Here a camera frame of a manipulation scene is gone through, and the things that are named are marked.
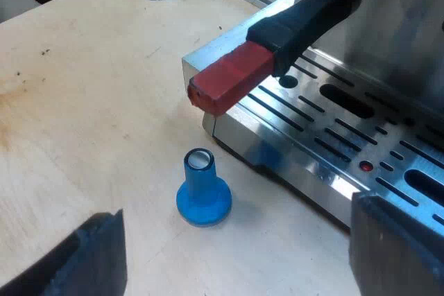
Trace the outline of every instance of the slot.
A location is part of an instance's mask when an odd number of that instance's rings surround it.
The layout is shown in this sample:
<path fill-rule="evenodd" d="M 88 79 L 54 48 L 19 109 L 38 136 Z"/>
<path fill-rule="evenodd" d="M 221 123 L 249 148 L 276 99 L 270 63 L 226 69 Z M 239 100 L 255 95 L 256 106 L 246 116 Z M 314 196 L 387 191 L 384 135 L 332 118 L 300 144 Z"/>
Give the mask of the slot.
<path fill-rule="evenodd" d="M 382 168 L 384 168 L 384 169 L 386 169 L 386 170 L 388 170 L 388 171 L 394 171 L 394 170 L 395 170 L 390 164 L 388 164 L 388 163 L 386 163 L 386 162 L 384 162 L 384 161 L 382 161 L 381 163 L 379 163 L 379 165 L 380 165 Z"/>
<path fill-rule="evenodd" d="M 379 126 L 376 126 L 375 130 L 378 131 L 379 133 L 383 134 L 383 135 L 387 135 L 388 134 L 388 132 L 384 128 L 381 128 Z"/>
<path fill-rule="evenodd" d="M 407 184 L 444 207 L 444 185 L 419 170 L 404 174 Z"/>
<path fill-rule="evenodd" d="M 390 152 L 390 155 L 393 156 L 396 159 L 399 159 L 400 161 L 404 161 L 404 157 L 400 153 L 395 152 L 394 150 L 392 150 Z"/>
<path fill-rule="evenodd" d="M 392 184 L 390 184 L 386 180 L 383 180 L 381 177 L 376 178 L 376 181 L 378 183 L 380 183 L 383 187 L 388 189 L 389 191 L 392 191 L 398 197 L 400 197 L 400 198 L 404 199 L 405 201 L 407 201 L 409 204 L 412 204 L 415 207 L 419 206 L 419 204 L 418 204 L 418 202 L 416 200 L 410 198 L 407 194 L 405 194 L 404 192 L 401 192 L 400 190 L 395 188 Z"/>
<path fill-rule="evenodd" d="M 279 84 L 284 88 L 291 89 L 298 85 L 298 79 L 294 76 L 281 76 L 279 78 Z"/>
<path fill-rule="evenodd" d="M 256 96 L 254 96 L 252 94 L 248 94 L 247 96 L 249 98 L 251 98 L 253 101 L 255 101 L 257 104 L 259 104 L 262 107 L 264 107 L 265 109 L 267 109 L 272 114 L 274 114 L 274 115 L 278 116 L 279 118 L 281 118 L 285 123 L 289 124 L 290 126 L 292 126 L 295 129 L 297 129 L 299 132 L 303 132 L 304 131 L 304 128 L 302 126 L 298 125 L 297 123 L 292 121 L 287 116 L 281 114 L 279 111 L 273 109 L 270 105 L 266 104 L 264 101 L 259 100 Z"/>
<path fill-rule="evenodd" d="M 384 107 L 394 111 L 394 112 L 400 111 L 396 106 L 394 106 L 390 102 L 387 102 L 386 100 L 383 100 L 382 98 L 375 96 L 372 93 L 365 92 L 364 95 L 367 96 L 368 98 L 374 100 L 375 102 L 378 102 L 380 105 L 383 105 Z"/>
<path fill-rule="evenodd" d="M 275 93 L 273 93 L 272 91 L 268 90 L 267 88 L 265 88 L 264 86 L 259 86 L 259 89 L 262 90 L 264 93 L 270 95 L 271 97 L 273 97 L 275 100 L 281 102 L 283 105 L 285 105 L 286 107 L 288 107 L 289 109 L 293 110 L 296 114 L 299 114 L 301 117 L 304 117 L 305 119 L 307 119 L 309 122 L 313 123 L 314 119 L 313 117 L 309 116 L 308 114 L 306 114 L 305 112 L 299 110 L 297 107 L 295 107 L 294 105 L 292 105 L 291 103 L 288 103 L 286 100 L 284 100 L 283 98 L 281 98 L 280 96 L 276 95 Z"/>
<path fill-rule="evenodd" d="M 342 78 L 341 76 L 337 75 L 336 73 L 334 73 L 333 71 L 329 70 L 328 68 L 318 64 L 317 62 L 314 62 L 313 60 L 311 60 L 310 58 L 305 57 L 304 55 L 300 56 L 303 60 L 305 60 L 306 62 L 309 62 L 310 64 L 318 67 L 319 69 L 322 69 L 324 72 L 330 74 L 333 78 L 338 79 L 339 81 L 345 83 L 347 86 L 350 87 L 354 87 L 355 84 L 345 78 Z"/>
<path fill-rule="evenodd" d="M 296 64 L 293 64 L 293 67 L 294 67 L 295 69 L 297 69 L 298 71 L 301 71 L 301 72 L 303 72 L 304 74 L 308 75 L 308 76 L 309 76 L 310 78 L 312 78 L 312 79 L 317 79 L 317 78 L 318 78 L 318 76 L 315 76 L 312 72 L 309 72 L 308 70 L 303 69 L 302 67 L 300 67 L 300 66 L 298 66 L 298 65 L 296 65 Z"/>
<path fill-rule="evenodd" d="M 342 89 L 339 89 L 335 85 L 327 83 L 326 85 L 321 86 L 319 91 L 322 96 L 328 98 L 337 105 L 340 105 L 351 113 L 356 114 L 360 118 L 367 119 L 375 115 L 375 111 L 372 107 L 361 102 Z"/>
<path fill-rule="evenodd" d="M 342 142 L 344 145 L 346 145 L 347 147 L 350 147 L 351 149 L 356 150 L 357 152 L 361 151 L 361 148 L 356 146 L 354 143 L 352 143 L 351 141 L 349 141 L 348 139 L 344 138 L 343 136 L 341 136 L 339 133 L 336 133 L 335 131 L 329 129 L 329 128 L 325 128 L 326 133 L 330 134 L 332 137 L 338 139 L 340 142 Z"/>
<path fill-rule="evenodd" d="M 400 144 L 403 145 L 405 148 L 411 150 L 412 152 L 420 155 L 421 157 L 425 158 L 427 161 L 433 163 L 435 166 L 440 167 L 441 169 L 444 169 L 444 163 L 438 161 L 437 159 L 435 159 L 434 157 L 428 155 L 427 153 L 423 152 L 421 149 L 416 148 L 415 146 L 413 146 L 412 144 L 402 140 L 400 141 Z"/>
<path fill-rule="evenodd" d="M 444 225 L 444 218 L 441 218 L 439 215 L 433 214 L 433 219 L 436 222 L 439 222 L 440 224 Z"/>
<path fill-rule="evenodd" d="M 336 121 L 339 125 L 342 125 L 343 127 L 345 127 L 347 130 L 355 133 L 357 136 L 361 137 L 362 139 L 370 142 L 372 145 L 377 145 L 377 141 L 374 140 L 372 137 L 369 137 L 367 134 L 362 133 L 361 131 L 359 131 L 358 129 L 354 128 L 353 126 L 348 125 L 342 119 L 336 118 L 334 121 Z"/>
<path fill-rule="evenodd" d="M 341 153 L 341 152 L 340 152 L 339 150 L 337 150 L 336 148 L 331 147 L 331 145 L 329 145 L 328 143 L 322 141 L 322 140 L 319 139 L 318 137 L 314 138 L 314 141 L 315 141 L 318 145 L 320 145 L 320 146 L 322 146 L 323 148 L 325 148 L 326 150 L 328 150 L 329 152 L 335 154 L 337 157 L 339 157 L 339 158 L 342 159 L 343 161 L 345 161 L 345 162 L 347 162 L 347 163 L 351 161 L 351 159 L 350 159 L 347 155 L 344 155 L 343 153 Z"/>
<path fill-rule="evenodd" d="M 310 107 L 314 108 L 315 110 L 318 110 L 321 113 L 324 113 L 325 110 L 321 108 L 319 105 L 311 102 L 309 99 L 305 98 L 304 96 L 299 96 L 299 99 L 304 102 L 305 104 L 308 104 Z"/>
<path fill-rule="evenodd" d="M 426 143 L 427 145 L 435 148 L 438 152 L 444 153 L 444 148 L 438 145 L 437 143 L 434 143 L 433 141 L 430 141 L 427 138 L 424 138 L 422 135 L 418 134 L 416 137 L 421 140 L 423 143 Z"/>

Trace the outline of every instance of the blue base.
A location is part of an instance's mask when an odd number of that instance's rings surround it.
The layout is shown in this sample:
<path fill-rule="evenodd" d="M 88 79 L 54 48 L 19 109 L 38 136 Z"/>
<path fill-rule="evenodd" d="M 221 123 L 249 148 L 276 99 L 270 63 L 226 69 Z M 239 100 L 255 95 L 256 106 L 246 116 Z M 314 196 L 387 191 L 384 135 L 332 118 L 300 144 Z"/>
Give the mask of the blue base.
<path fill-rule="evenodd" d="M 184 182 L 179 188 L 176 196 L 176 203 L 180 214 L 189 223 L 199 226 L 208 227 L 221 222 L 230 213 L 231 209 L 231 192 L 221 178 L 217 177 L 216 184 L 217 199 L 207 206 L 196 204 L 188 196 L 187 182 Z"/>

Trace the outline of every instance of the hole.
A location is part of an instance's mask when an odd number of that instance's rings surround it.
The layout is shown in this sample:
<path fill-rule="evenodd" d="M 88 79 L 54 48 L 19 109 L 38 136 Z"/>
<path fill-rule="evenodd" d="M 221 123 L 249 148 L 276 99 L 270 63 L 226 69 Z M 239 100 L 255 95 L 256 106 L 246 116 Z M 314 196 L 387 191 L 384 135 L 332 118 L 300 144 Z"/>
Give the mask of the hole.
<path fill-rule="evenodd" d="M 312 72 L 308 72 L 308 70 L 303 69 L 302 67 L 299 67 L 296 64 L 293 64 L 293 67 L 295 67 L 297 70 L 303 72 L 304 74 L 307 74 L 312 79 L 317 79 L 318 78 L 318 76 L 315 76 Z"/>
<path fill-rule="evenodd" d="M 336 118 L 334 121 L 336 121 L 339 125 L 342 125 L 343 127 L 345 127 L 347 130 L 355 133 L 356 135 L 360 136 L 362 139 L 367 140 L 368 142 L 370 142 L 372 145 L 377 145 L 377 141 L 374 140 L 372 137 L 369 137 L 367 134 L 362 133 L 361 131 L 357 130 L 356 128 L 354 128 L 351 125 L 348 125 L 345 121 L 343 121 L 342 119 Z"/>
<path fill-rule="evenodd" d="M 373 164 L 369 161 L 361 161 L 361 163 L 359 163 L 359 167 L 362 171 L 365 171 L 366 173 L 369 173 L 373 170 Z"/>
<path fill-rule="evenodd" d="M 408 185 L 444 207 L 444 185 L 419 170 L 409 170 L 404 174 Z"/>
<path fill-rule="evenodd" d="M 321 107 L 320 107 L 319 105 L 317 105 L 317 104 L 314 104 L 314 103 L 311 102 L 310 100 L 306 99 L 304 96 L 299 96 L 299 99 L 300 99 L 302 102 L 308 104 L 310 107 L 312 107 L 312 108 L 318 110 L 319 112 L 321 112 L 321 113 L 324 113 L 324 112 L 325 112 L 325 110 L 324 110 L 323 108 L 321 108 Z"/>
<path fill-rule="evenodd" d="M 440 224 L 444 225 L 444 218 L 441 218 L 439 215 L 433 214 L 433 219 L 436 222 L 439 222 Z"/>
<path fill-rule="evenodd" d="M 400 198 L 404 199 L 405 201 L 407 201 L 409 204 L 412 204 L 413 206 L 417 207 L 419 206 L 418 202 L 412 198 L 410 198 L 407 194 L 401 192 L 400 190 L 398 190 L 397 188 L 395 188 L 392 184 L 390 184 L 389 182 L 387 182 L 386 180 L 383 180 L 382 178 L 378 177 L 376 178 L 376 181 L 378 183 L 380 183 L 383 187 L 385 187 L 386 189 L 392 191 L 394 194 L 396 194 L 397 196 L 399 196 Z"/>
<path fill-rule="evenodd" d="M 441 169 L 444 169 L 444 163 L 438 161 L 434 157 L 431 157 L 427 153 L 424 153 L 421 149 L 416 148 L 415 146 L 411 145 L 410 143 L 408 143 L 404 140 L 400 141 L 400 144 L 403 145 L 405 148 L 408 148 L 412 152 L 420 155 L 421 157 L 424 157 L 427 161 L 433 163 L 434 165 L 440 167 Z"/>
<path fill-rule="evenodd" d="M 444 132 L 437 130 L 436 128 L 431 127 L 430 125 L 425 126 L 431 133 L 435 134 L 437 137 L 444 139 Z"/>
<path fill-rule="evenodd" d="M 340 142 L 342 142 L 344 145 L 356 150 L 357 152 L 361 151 L 361 148 L 356 146 L 354 143 L 352 143 L 351 141 L 348 141 L 348 139 L 344 138 L 343 136 L 341 136 L 339 133 L 336 133 L 335 131 L 326 128 L 325 129 L 326 133 L 330 134 L 332 137 L 338 139 Z"/>
<path fill-rule="evenodd" d="M 286 100 L 284 100 L 283 98 L 281 98 L 278 95 L 274 94 L 273 92 L 271 92 L 270 90 L 268 90 L 264 86 L 259 86 L 259 89 L 262 90 L 263 92 L 267 93 L 268 95 L 270 95 L 274 99 L 278 100 L 279 102 L 281 102 L 283 105 L 285 105 L 289 109 L 293 110 L 296 114 L 299 114 L 300 116 L 304 117 L 309 122 L 312 122 L 312 123 L 314 122 L 314 119 L 312 117 L 310 117 L 308 114 L 306 114 L 303 111 L 300 111 L 297 107 L 295 107 L 294 105 L 288 103 Z"/>
<path fill-rule="evenodd" d="M 291 127 L 297 129 L 299 132 L 303 132 L 304 129 L 302 126 L 298 125 L 297 123 L 295 123 L 294 121 L 292 121 L 290 118 L 288 118 L 287 116 L 281 114 L 279 111 L 273 109 L 270 105 L 266 104 L 264 101 L 259 100 L 256 96 L 249 94 L 247 95 L 249 98 L 251 98 L 253 101 L 255 101 L 257 104 L 261 105 L 262 107 L 264 107 L 265 109 L 267 109 L 269 112 L 271 112 L 272 114 L 278 116 L 279 118 L 281 118 L 285 123 L 289 124 Z"/>
<path fill-rule="evenodd" d="M 387 102 L 386 100 L 383 100 L 380 97 L 377 97 L 375 95 L 373 95 L 372 93 L 369 92 L 365 92 L 364 93 L 368 98 L 371 98 L 372 100 L 374 100 L 375 102 L 378 102 L 380 105 L 383 105 L 384 107 L 389 108 L 390 110 L 393 110 L 394 112 L 399 112 L 400 110 L 394 106 L 393 104 L 391 104 L 390 102 Z"/>
<path fill-rule="evenodd" d="M 314 141 L 315 141 L 317 144 L 319 144 L 319 145 L 321 145 L 322 147 L 324 147 L 324 148 L 325 148 L 326 150 L 328 150 L 329 152 L 335 154 L 337 157 L 339 157 L 339 158 L 342 159 L 343 161 L 345 161 L 345 162 L 347 162 L 347 163 L 351 161 L 351 159 L 350 159 L 347 155 L 344 155 L 344 154 L 341 153 L 339 150 L 337 150 L 337 149 L 334 148 L 334 147 L 331 147 L 331 145 L 329 145 L 328 143 L 322 141 L 321 139 L 319 139 L 319 138 L 314 138 Z"/>
<path fill-rule="evenodd" d="M 388 134 L 388 132 L 384 128 L 381 128 L 379 126 L 376 126 L 375 130 L 378 131 L 379 133 L 383 134 L 383 135 L 387 135 Z"/>
<path fill-rule="evenodd" d="M 429 146 L 435 148 L 438 152 L 444 153 L 444 148 L 441 147 L 440 145 L 438 145 L 438 144 L 436 144 L 436 143 L 430 141 L 430 140 L 427 139 L 427 138 L 424 138 L 422 135 L 419 135 L 419 134 L 418 134 L 416 137 L 417 137 L 419 140 L 421 140 L 423 143 L 426 143 L 427 145 L 429 145 Z"/>
<path fill-rule="evenodd" d="M 387 164 L 387 163 L 384 162 L 384 161 L 382 161 L 381 163 L 379 163 L 379 165 L 380 165 L 382 168 L 384 168 L 384 169 L 386 169 L 386 170 L 388 170 L 388 171 L 394 171 L 394 170 L 395 170 L 390 164 Z"/>
<path fill-rule="evenodd" d="M 412 128 L 416 122 L 413 118 L 407 117 L 404 119 L 404 124 Z"/>
<path fill-rule="evenodd" d="M 324 66 L 318 64 L 317 62 L 314 62 L 313 60 L 311 60 L 311 59 L 305 57 L 304 55 L 302 55 L 302 56 L 300 56 L 300 57 L 301 57 L 303 60 L 309 62 L 310 64 L 312 64 L 312 65 L 318 67 L 319 69 L 322 69 L 324 72 L 330 74 L 333 78 L 336 78 L 336 79 L 338 79 L 339 81 L 345 83 L 347 86 L 350 86 L 350 87 L 354 87 L 354 86 L 355 86 L 355 84 L 354 84 L 353 82 L 351 82 L 351 81 L 349 81 L 349 80 L 347 80 L 347 79 L 345 79 L 345 78 L 342 78 L 341 76 L 337 75 L 337 74 L 334 73 L 333 71 L 330 71 L 328 68 L 326 68 L 326 67 L 324 67 Z"/>
<path fill-rule="evenodd" d="M 398 124 L 397 121 L 394 121 L 394 120 L 393 120 L 392 118 L 390 118 L 390 117 L 386 117 L 386 121 L 389 122 L 391 125 L 397 125 L 397 124 Z"/>
<path fill-rule="evenodd" d="M 334 85 L 323 85 L 319 91 L 324 97 L 328 98 L 332 102 L 335 102 L 344 109 L 347 109 L 351 113 L 356 114 L 358 117 L 367 119 L 375 115 L 375 111 L 372 107 L 369 107 L 367 104 L 361 102 L 357 98 L 351 96 L 349 93 L 346 93 Z"/>
<path fill-rule="evenodd" d="M 390 152 L 390 155 L 393 156 L 393 157 L 396 158 L 396 159 L 399 159 L 400 161 L 403 161 L 403 160 L 404 160 L 404 157 L 403 157 L 400 153 L 395 152 L 394 150 L 392 150 L 392 151 Z"/>
<path fill-rule="evenodd" d="M 211 162 L 211 156 L 204 150 L 196 150 L 188 156 L 188 164 L 195 169 L 205 169 Z"/>
<path fill-rule="evenodd" d="M 279 84 L 284 88 L 294 88 L 298 85 L 298 79 L 294 76 L 281 76 Z"/>

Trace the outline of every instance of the stain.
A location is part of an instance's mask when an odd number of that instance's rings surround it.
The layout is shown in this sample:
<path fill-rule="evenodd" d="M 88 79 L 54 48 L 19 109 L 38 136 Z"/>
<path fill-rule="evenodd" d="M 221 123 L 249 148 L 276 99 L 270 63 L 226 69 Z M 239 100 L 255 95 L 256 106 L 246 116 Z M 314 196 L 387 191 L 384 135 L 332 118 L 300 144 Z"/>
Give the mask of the stain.
<path fill-rule="evenodd" d="M 153 55 L 155 55 L 162 47 L 159 46 L 157 49 L 155 49 L 152 53 L 146 56 L 146 59 L 151 58 Z"/>

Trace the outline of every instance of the red light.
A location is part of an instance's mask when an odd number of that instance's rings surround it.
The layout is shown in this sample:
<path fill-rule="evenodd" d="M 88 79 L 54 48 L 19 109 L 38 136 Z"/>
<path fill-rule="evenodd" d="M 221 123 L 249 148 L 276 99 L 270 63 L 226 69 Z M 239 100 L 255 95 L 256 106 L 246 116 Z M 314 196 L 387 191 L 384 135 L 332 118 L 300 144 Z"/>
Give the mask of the red light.
<path fill-rule="evenodd" d="M 373 170 L 373 165 L 369 161 L 362 161 L 359 164 L 359 167 L 362 171 L 365 171 L 366 173 L 369 173 Z"/>

